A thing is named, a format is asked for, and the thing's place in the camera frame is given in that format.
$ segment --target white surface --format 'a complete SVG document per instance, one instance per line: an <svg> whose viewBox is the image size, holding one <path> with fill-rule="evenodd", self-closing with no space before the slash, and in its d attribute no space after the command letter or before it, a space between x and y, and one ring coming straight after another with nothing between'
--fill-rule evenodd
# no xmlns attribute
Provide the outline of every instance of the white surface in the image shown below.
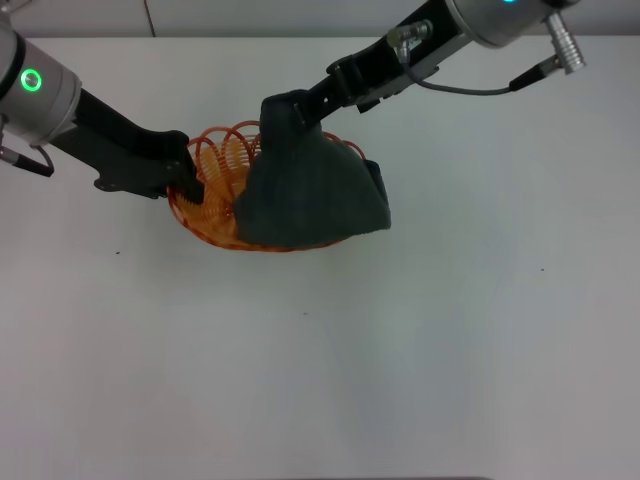
<svg viewBox="0 0 640 480"><path fill-rule="evenodd" d="M196 135L368 42L38 44ZM394 227L323 251L215 249L53 149L51 180L0 165L0 476L635 478L640 39L582 44L588 70L519 95L333 116ZM549 49L469 47L437 81L501 86Z"/></svg>
<svg viewBox="0 0 640 480"><path fill-rule="evenodd" d="M421 0L149 0L149 8L159 36L368 36L383 34L420 3ZM147 37L151 32L142 5L142 0L34 0L33 5L16 13L14 25L32 37ZM637 0L583 0L566 16L579 34L640 34Z"/></svg>

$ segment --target black cloth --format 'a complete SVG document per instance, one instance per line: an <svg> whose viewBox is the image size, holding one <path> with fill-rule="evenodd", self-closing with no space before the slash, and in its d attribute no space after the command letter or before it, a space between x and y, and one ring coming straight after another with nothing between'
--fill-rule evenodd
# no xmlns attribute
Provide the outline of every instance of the black cloth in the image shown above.
<svg viewBox="0 0 640 480"><path fill-rule="evenodd" d="M253 245L308 248L391 228L380 168L326 138L301 133L290 94L263 102L261 148L234 204L239 238Z"/></svg>

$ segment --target cable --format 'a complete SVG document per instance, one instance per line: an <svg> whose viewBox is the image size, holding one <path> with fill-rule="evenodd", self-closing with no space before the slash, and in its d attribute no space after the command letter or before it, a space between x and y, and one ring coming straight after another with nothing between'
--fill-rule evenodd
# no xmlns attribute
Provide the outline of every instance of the cable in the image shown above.
<svg viewBox="0 0 640 480"><path fill-rule="evenodd" d="M151 29L151 35L156 36L156 29L153 26L153 20L151 20L151 12L149 11L149 5L147 4L147 0L142 0L144 4L144 11L147 14L147 21L149 22L149 28Z"/></svg>
<svg viewBox="0 0 640 480"><path fill-rule="evenodd" d="M497 95L504 95L506 93L511 93L511 89L509 87L506 88L500 88L497 90L469 90L466 88L456 88L456 87L446 87L444 85L434 85L433 83L428 83L425 82L424 80L421 80L413 70L411 70L411 67L406 64L403 63L402 64L402 68L404 69L404 73L407 75L407 77L409 77L413 83L415 83L416 85L419 85L423 88L426 88L428 90L435 90L436 92L445 92L445 93L455 93L458 95L471 95L471 96L475 96L475 97L493 97L493 96L497 96Z"/></svg>
<svg viewBox="0 0 640 480"><path fill-rule="evenodd" d="M51 157L49 156L49 154L47 153L47 151L42 148L41 146L36 146L36 147L31 147L34 148L35 150L38 150L40 152L40 155L42 155L44 157L44 161L47 162L47 166L49 167L49 170L51 171L51 175L53 175L56 171L55 167L53 166L53 162L51 161Z"/></svg>

